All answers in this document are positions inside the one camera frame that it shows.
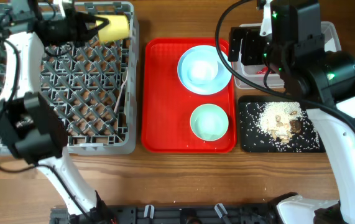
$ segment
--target white bowl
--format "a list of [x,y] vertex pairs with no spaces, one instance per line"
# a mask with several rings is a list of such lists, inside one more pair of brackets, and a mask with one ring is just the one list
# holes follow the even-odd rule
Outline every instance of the white bowl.
[[198,50],[189,53],[183,60],[183,68],[188,69],[188,78],[196,84],[205,84],[212,81],[218,73],[217,60],[211,52]]
[[[207,58],[209,63],[212,64],[212,70],[215,71],[215,66],[217,64],[217,74],[216,76],[207,81],[203,80],[198,80],[195,79],[193,82],[192,77],[190,77],[190,65],[191,63],[189,61],[193,59],[188,57],[190,54],[193,52],[201,52],[200,54],[195,54],[196,60],[202,58]],[[223,53],[223,57],[228,60],[228,57],[226,54]],[[216,48],[209,46],[209,45],[199,45],[193,48],[188,49],[181,57],[180,60],[178,61],[177,65],[177,74],[178,74],[178,79],[181,81],[183,86],[190,90],[193,93],[199,94],[199,95],[212,95],[215,93],[220,92],[223,90],[228,83],[231,80],[231,73],[227,70],[227,68],[224,67],[224,65],[221,63],[221,60],[217,54]]]
[[190,118],[191,130],[204,141],[219,140],[226,134],[228,125],[226,112],[214,104],[197,107]]

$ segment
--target plastic grid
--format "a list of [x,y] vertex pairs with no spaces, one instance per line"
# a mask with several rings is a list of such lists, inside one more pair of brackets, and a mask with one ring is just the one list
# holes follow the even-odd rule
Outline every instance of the plastic grid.
[[[84,47],[72,47],[69,53],[58,58],[45,55],[40,74],[42,95],[69,133],[70,152],[130,153],[136,143],[134,89],[138,60],[138,22],[133,15],[133,6],[129,2],[79,2],[75,6],[78,11],[91,14],[124,13],[129,19],[132,38],[103,44],[94,37]],[[0,4],[0,11],[4,12],[8,7],[7,4]],[[66,49],[67,46],[47,48],[53,54]],[[0,92],[6,74],[5,61],[6,51],[0,47]],[[121,100],[115,113],[122,76],[127,71],[126,101]],[[1,139],[0,154],[9,154]]]

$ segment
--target black base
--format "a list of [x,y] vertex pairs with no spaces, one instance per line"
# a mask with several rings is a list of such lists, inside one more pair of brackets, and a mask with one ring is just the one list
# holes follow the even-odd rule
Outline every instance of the black base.
[[[108,207],[117,217],[118,224],[179,224],[180,210],[193,208],[197,217],[204,224],[222,224],[214,206],[208,207],[155,207],[154,219],[144,218],[144,207]],[[267,203],[247,204],[243,206],[226,206],[232,224],[267,224],[269,212]],[[50,214],[50,224],[69,224],[66,208],[54,208]]]
[[317,133],[308,119],[305,107],[301,106],[303,118],[300,119],[302,130],[300,134],[294,134],[290,142],[283,146],[272,143],[269,134],[260,133],[260,129],[254,125],[264,111],[260,108],[269,102],[289,102],[276,96],[242,96],[238,103],[239,137],[241,149],[246,152],[325,152],[325,147],[318,136],[319,144],[316,143]]

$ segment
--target white container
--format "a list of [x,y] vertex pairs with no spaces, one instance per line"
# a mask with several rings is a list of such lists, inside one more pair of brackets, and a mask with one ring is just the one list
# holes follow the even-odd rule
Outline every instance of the white container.
[[[259,27],[261,24],[243,24],[240,27]],[[325,35],[325,50],[326,51],[340,51],[341,46],[339,42],[338,33],[334,28],[333,23],[331,22],[321,22],[321,31]],[[254,82],[258,85],[263,85],[263,78],[264,75],[256,75],[256,73],[262,70],[265,65],[250,65],[244,66],[241,63],[241,54],[239,54],[239,60],[237,62],[233,62],[233,69],[237,71],[241,76],[248,79],[251,82]],[[239,79],[235,78],[235,85],[239,89],[249,90],[253,89],[252,87],[248,86],[247,84],[243,83]],[[270,74],[267,78],[267,84],[270,88],[283,88],[284,81],[279,77],[278,74]]]

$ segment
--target brown food piece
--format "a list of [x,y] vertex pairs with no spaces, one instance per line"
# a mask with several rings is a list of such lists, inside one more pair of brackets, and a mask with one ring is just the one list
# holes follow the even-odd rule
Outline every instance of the brown food piece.
[[291,120],[290,122],[290,132],[291,133],[300,133],[302,131],[302,124],[298,120]]
[[292,134],[291,134],[290,131],[287,131],[287,135],[288,135],[289,138],[292,138]]
[[275,130],[271,131],[271,135],[274,140],[277,139],[277,134],[275,133]]
[[289,136],[279,136],[281,140],[289,140]]

